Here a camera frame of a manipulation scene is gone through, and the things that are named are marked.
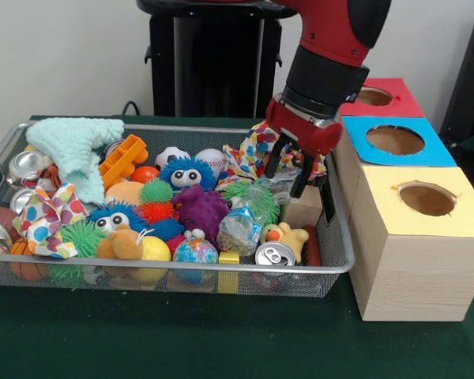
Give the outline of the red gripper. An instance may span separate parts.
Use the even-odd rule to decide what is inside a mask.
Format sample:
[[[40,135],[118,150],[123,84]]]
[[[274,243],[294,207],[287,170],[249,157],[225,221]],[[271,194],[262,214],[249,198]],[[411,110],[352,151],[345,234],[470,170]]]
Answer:
[[[282,103],[276,97],[269,101],[266,108],[266,120],[269,127],[280,134],[270,153],[265,169],[266,178],[273,178],[280,163],[280,153],[287,144],[287,137],[306,154],[300,174],[295,178],[290,190],[291,197],[301,197],[307,185],[314,165],[309,155],[326,155],[335,149],[340,141],[343,127],[332,119],[316,119],[313,116],[301,116],[300,111]]]

